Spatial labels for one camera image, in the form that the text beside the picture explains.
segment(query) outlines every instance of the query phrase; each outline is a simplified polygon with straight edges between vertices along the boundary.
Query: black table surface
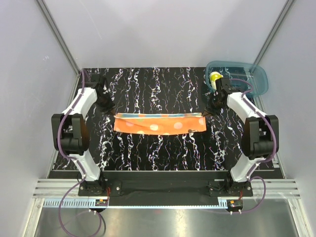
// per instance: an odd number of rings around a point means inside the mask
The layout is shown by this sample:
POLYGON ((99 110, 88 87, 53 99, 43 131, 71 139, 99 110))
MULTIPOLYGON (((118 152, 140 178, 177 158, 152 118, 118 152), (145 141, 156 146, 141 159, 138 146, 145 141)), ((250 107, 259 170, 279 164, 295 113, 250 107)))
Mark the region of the black table surface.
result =
MULTIPOLYGON (((219 69, 229 75, 230 70, 219 69)), ((117 113, 178 114, 203 112, 210 93, 205 68, 97 68, 102 74, 117 113)), ((243 70, 240 78, 245 77, 243 70)), ((85 121, 90 131, 90 152, 106 170, 225 170, 241 155, 243 123, 231 109, 206 118, 205 132, 156 136, 114 132, 114 117, 102 114, 93 105, 85 121)), ((260 169, 273 169, 272 162, 260 169)), ((58 154, 53 170, 76 170, 58 154)))

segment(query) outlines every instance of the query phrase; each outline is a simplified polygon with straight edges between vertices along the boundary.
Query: folded cloth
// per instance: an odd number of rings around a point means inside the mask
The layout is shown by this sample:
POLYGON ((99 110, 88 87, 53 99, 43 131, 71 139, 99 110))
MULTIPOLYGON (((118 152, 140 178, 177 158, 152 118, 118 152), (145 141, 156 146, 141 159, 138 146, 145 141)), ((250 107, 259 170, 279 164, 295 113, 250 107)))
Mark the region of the folded cloth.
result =
POLYGON ((205 117, 191 114, 116 114, 114 131, 148 134, 177 135, 206 131, 205 117))

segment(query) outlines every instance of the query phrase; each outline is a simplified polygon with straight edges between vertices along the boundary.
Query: white wall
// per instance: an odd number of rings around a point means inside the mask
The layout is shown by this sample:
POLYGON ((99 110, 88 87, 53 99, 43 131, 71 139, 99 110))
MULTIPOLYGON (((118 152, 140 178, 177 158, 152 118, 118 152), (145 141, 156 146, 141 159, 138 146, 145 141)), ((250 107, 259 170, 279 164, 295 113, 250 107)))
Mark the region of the white wall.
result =
POLYGON ((253 63, 285 0, 45 0, 79 67, 253 63))
POLYGON ((316 1, 296 1, 260 66, 266 110, 279 118, 280 155, 295 178, 316 235, 316 1))
POLYGON ((34 0, 1 0, 0 35, 0 235, 17 237, 49 169, 50 118, 65 108, 75 73, 34 0))

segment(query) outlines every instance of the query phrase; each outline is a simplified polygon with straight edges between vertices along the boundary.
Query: translucent blue tray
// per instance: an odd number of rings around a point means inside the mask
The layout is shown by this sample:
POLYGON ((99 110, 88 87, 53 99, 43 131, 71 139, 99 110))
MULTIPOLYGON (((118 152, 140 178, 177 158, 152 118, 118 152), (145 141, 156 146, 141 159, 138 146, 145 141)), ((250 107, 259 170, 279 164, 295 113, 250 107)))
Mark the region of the translucent blue tray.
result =
MULTIPOLYGON (((207 64, 205 69, 205 82, 211 92, 215 91, 209 80, 211 72, 219 72, 226 78, 237 78, 249 82, 254 89, 253 92, 247 94, 249 98, 263 95, 269 88, 267 74, 260 66, 249 63, 213 61, 207 64)), ((241 91, 249 89, 249 86, 242 81, 232 81, 232 85, 241 91)))

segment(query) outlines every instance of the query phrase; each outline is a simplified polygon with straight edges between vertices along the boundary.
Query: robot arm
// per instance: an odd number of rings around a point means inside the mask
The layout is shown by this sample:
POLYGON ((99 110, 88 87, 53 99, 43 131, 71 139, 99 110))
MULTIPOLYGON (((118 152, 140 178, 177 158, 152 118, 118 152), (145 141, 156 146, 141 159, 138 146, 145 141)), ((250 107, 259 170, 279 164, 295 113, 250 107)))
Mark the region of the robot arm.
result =
POLYGON ((100 82, 88 82, 82 93, 78 90, 70 106, 61 114, 54 114, 51 118, 54 147, 58 149, 58 128, 62 118, 67 114, 67 118, 62 125, 60 143, 63 152, 72 158, 76 167, 85 181, 80 185, 79 195, 93 196, 97 191, 105 191, 106 182, 100 168, 94 162, 90 151, 90 134, 85 125, 84 118, 93 104, 104 113, 113 113, 114 103, 105 86, 105 78, 100 82))
POLYGON ((237 164, 228 172, 225 180, 225 190, 235 195, 243 189, 250 175, 273 153, 276 143, 278 151, 278 119, 269 116, 256 108, 239 90, 231 86, 230 79, 216 80, 217 91, 211 95, 204 114, 219 115, 224 107, 234 110, 244 123, 244 133, 241 139, 242 155, 237 164), (264 120, 269 122, 276 141, 264 120))

